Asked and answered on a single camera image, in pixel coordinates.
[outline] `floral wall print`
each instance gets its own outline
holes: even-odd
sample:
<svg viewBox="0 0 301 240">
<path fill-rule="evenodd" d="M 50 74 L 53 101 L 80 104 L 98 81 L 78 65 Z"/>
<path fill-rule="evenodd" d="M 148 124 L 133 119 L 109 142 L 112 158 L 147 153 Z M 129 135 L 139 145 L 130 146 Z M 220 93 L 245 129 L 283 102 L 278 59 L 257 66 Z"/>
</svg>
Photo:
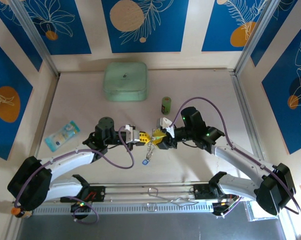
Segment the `floral wall print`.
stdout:
<svg viewBox="0 0 301 240">
<path fill-rule="evenodd" d="M 301 149 L 301 30 L 262 86 L 290 154 Z"/>
<path fill-rule="evenodd" d="M 215 0 L 203 52 L 241 51 L 268 0 Z"/>
<path fill-rule="evenodd" d="M 279 2 L 272 18 L 270 19 L 256 47 L 250 55 L 255 66 L 257 66 L 261 60 L 262 56 L 275 38 L 277 32 L 282 27 L 297 1 L 298 0 L 281 0 Z"/>
<path fill-rule="evenodd" d="M 0 47 L 0 158 L 4 160 L 9 157 L 32 89 Z"/>
<path fill-rule="evenodd" d="M 102 0 L 113 53 L 180 52 L 188 0 Z"/>
<path fill-rule="evenodd" d="M 91 54 L 75 0 L 21 0 L 21 2 L 50 54 Z M 18 44 L 24 45 L 18 35 L 22 35 L 23 39 L 26 39 L 27 35 L 6 0 L 0 0 L 0 17 Z"/>
</svg>

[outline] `white table surface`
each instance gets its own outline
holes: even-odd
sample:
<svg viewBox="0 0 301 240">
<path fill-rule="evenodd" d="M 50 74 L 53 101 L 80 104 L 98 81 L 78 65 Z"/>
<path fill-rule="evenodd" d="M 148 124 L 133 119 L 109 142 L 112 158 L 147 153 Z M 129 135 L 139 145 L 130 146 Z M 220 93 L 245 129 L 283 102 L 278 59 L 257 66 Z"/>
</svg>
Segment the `white table surface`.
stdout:
<svg viewBox="0 0 301 240">
<path fill-rule="evenodd" d="M 61 74 L 37 155 L 39 159 L 74 150 L 95 130 L 95 125 L 102 117 L 113 118 L 116 131 L 120 126 L 131 124 L 138 130 L 151 133 L 156 127 L 157 119 L 164 116 L 161 113 L 161 102 L 165 96 L 172 99 L 170 114 L 166 116 L 171 120 L 187 99 L 196 96 L 210 99 L 221 110 L 232 140 L 252 152 L 227 70 L 151 70 L 149 96 L 145 101 L 137 102 L 107 101 L 103 93 L 103 77 L 103 72 Z M 187 106 L 196 107 L 208 126 L 223 131 L 218 114 L 208 103 L 193 100 Z M 44 139 L 72 120 L 79 126 L 80 133 L 52 153 Z M 183 126 L 181 118 L 176 126 Z M 101 158 L 93 164 L 76 168 L 61 178 L 80 174 L 89 183 L 170 183 L 208 181 L 219 171 L 245 177 L 225 160 L 180 143 L 178 149 L 155 149 L 147 166 L 142 164 L 147 153 L 146 145 L 134 147 L 132 153 L 135 166 L 131 169 L 118 169 Z M 123 146 L 109 150 L 106 155 L 122 166 L 131 164 Z"/>
</svg>

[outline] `blue snack package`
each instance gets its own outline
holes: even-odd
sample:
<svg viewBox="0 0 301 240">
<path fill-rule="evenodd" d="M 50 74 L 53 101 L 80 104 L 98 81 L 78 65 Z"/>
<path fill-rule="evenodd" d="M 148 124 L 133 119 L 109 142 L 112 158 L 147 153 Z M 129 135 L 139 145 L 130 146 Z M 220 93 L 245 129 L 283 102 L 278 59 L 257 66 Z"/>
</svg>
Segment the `blue snack package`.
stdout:
<svg viewBox="0 0 301 240">
<path fill-rule="evenodd" d="M 80 132 L 75 122 L 71 121 L 56 133 L 45 138 L 45 143 L 52 152 L 55 152 L 61 145 Z"/>
</svg>

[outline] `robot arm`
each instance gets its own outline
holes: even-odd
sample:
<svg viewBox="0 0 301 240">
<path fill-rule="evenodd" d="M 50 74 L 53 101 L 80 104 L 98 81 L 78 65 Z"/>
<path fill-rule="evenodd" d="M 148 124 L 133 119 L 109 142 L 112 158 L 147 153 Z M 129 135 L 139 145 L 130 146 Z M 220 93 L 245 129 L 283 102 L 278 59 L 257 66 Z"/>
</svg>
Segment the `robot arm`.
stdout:
<svg viewBox="0 0 301 240">
<path fill-rule="evenodd" d="M 171 126 L 172 122 L 168 119 L 161 118 L 158 121 L 158 128 L 164 133 L 164 137 L 156 140 L 152 140 L 147 133 L 139 132 L 130 125 L 125 126 L 125 131 L 116 132 L 114 130 L 114 121 L 110 117 L 104 117 L 96 125 L 95 132 L 92 132 L 83 144 L 104 155 L 108 151 L 108 145 L 122 145 L 119 134 L 130 150 L 133 149 L 133 145 L 144 145 L 149 141 L 153 141 L 159 149 L 163 150 L 176 149 L 180 142 L 193 141 L 198 148 L 228 161 L 250 178 L 243 179 L 231 176 L 226 172 L 219 172 L 208 184 L 194 185 L 193 193 L 195 199 L 218 199 L 227 194 L 232 194 L 257 200 L 265 211 L 277 215 L 291 198 L 280 183 L 264 167 L 276 174 L 292 194 L 295 194 L 294 182 L 287 166 L 284 164 L 274 166 L 271 163 L 262 161 L 235 143 L 232 143 L 232 147 L 228 144 L 218 144 L 216 141 L 225 137 L 225 134 L 215 127 L 206 126 L 200 112 L 194 107 L 183 109 L 181 115 L 185 126 L 179 128 Z M 262 162 L 262 164 L 258 165 L 250 161 L 247 157 L 235 151 L 235 148 L 240 149 L 250 158 Z M 85 152 L 76 152 L 76 154 L 70 154 L 59 161 L 55 161 L 53 164 L 41 169 L 31 179 L 19 202 L 25 210 L 30 211 L 37 208 L 44 201 L 65 196 L 76 196 L 78 199 L 85 201 L 90 196 L 90 193 L 94 192 L 95 189 L 93 188 L 96 187 L 90 186 L 79 175 L 74 175 L 72 179 L 67 181 L 56 181 L 55 179 L 79 166 L 91 164 L 99 158 L 101 158 L 100 154 L 89 152 L 87 149 Z M 40 161 L 34 156 L 27 158 L 9 183 L 7 189 L 13 196 L 17 197 L 23 184 L 31 174 L 50 160 L 51 158 L 47 158 Z M 74 202 L 65 198 L 61 200 L 63 202 Z M 104 200 L 104 195 L 93 195 L 90 196 L 89 200 L 91 202 L 100 202 Z"/>
</svg>

